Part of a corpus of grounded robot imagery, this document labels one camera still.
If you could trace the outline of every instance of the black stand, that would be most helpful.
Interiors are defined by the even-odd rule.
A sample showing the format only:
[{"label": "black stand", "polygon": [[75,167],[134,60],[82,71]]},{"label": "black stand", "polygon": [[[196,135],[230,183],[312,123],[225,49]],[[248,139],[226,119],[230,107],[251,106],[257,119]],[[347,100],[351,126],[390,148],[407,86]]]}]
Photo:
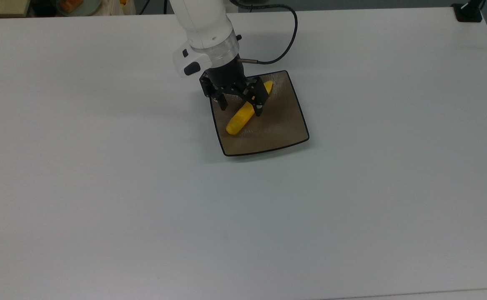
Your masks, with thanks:
[{"label": "black stand", "polygon": [[451,7],[455,10],[455,17],[459,22],[479,23],[482,21],[479,5],[482,0],[471,0],[467,4],[452,4]]}]

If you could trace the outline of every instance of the table surface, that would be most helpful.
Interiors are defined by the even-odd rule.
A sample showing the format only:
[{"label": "table surface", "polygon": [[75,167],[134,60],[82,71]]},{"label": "table surface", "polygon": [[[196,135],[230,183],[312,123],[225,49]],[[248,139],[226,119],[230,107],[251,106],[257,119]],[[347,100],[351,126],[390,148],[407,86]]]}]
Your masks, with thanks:
[{"label": "table surface", "polygon": [[0,17],[15,18],[27,15],[30,0],[0,0]]},{"label": "table surface", "polygon": [[[289,13],[230,15],[242,57]],[[487,27],[299,13],[304,144],[223,156],[173,15],[0,20],[0,299],[318,300],[487,288]]]}]

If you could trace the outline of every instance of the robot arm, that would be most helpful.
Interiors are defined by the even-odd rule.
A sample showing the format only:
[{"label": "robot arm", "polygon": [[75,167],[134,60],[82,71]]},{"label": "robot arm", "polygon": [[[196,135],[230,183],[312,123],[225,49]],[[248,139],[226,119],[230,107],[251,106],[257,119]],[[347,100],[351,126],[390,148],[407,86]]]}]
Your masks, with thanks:
[{"label": "robot arm", "polygon": [[[229,0],[241,8],[252,8]],[[206,97],[227,108],[225,94],[236,95],[253,105],[255,115],[262,114],[268,92],[259,76],[247,78],[242,62],[267,65],[281,59],[290,49],[297,32],[297,15],[286,5],[262,5],[255,8],[286,8],[294,15],[295,29],[284,53],[272,61],[240,60],[240,36],[234,34],[223,0],[170,0],[175,16],[188,40],[173,53],[173,63],[182,77],[202,71],[200,82]]]},{"label": "robot arm", "polygon": [[188,40],[173,53],[180,76],[217,68],[238,55],[239,45],[222,0],[171,0]]}]

